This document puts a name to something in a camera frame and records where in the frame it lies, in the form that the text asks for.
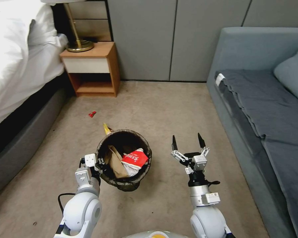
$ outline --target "black trash can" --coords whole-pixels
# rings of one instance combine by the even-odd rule
[[[145,177],[150,168],[152,152],[148,142],[142,135],[135,131],[116,130],[105,136],[99,143],[96,151],[97,158],[105,158],[105,154],[109,150],[109,145],[113,145],[121,155],[123,153],[129,154],[136,149],[142,148],[148,157],[148,164],[144,165],[132,177],[117,179],[109,165],[106,165],[106,170],[100,176],[108,184],[117,187],[119,190],[125,192],[136,190],[140,185],[140,181]]]

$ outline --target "beige carpet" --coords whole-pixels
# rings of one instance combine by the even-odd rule
[[[53,237],[62,218],[57,196],[75,192],[79,158],[95,152],[103,122],[142,134],[153,159],[134,192],[102,181],[103,212],[92,237],[151,229],[194,237],[188,177],[170,152],[173,134],[180,151],[198,151],[198,132],[211,148],[206,177],[221,181],[211,190],[220,194],[218,208],[230,229],[237,238],[268,237],[206,84],[169,82],[122,82],[117,98],[71,98],[37,153],[0,193],[0,237]]]

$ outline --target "sofa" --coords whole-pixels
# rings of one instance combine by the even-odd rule
[[[296,67],[298,28],[229,27],[207,79],[270,238],[298,237]]]

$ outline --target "wooden nightstand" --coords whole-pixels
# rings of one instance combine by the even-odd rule
[[[77,97],[117,96],[120,74],[114,42],[98,42],[79,53],[65,50],[60,56]]]

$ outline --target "red food packaging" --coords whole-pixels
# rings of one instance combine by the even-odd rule
[[[141,169],[142,166],[148,161],[148,157],[143,152],[143,149],[137,149],[130,154],[124,155],[122,163],[134,169]]]

